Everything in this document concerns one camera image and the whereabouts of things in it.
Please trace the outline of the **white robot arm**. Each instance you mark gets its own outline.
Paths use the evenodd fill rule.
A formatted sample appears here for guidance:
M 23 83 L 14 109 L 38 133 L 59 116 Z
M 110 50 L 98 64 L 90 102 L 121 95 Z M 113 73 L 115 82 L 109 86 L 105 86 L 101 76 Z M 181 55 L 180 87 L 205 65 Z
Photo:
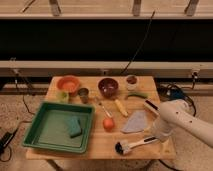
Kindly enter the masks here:
M 213 148 L 213 124 L 202 121 L 188 113 L 189 105 L 182 99 L 161 102 L 158 105 L 146 100 L 144 105 L 157 115 L 150 132 L 165 142 L 178 126 Z

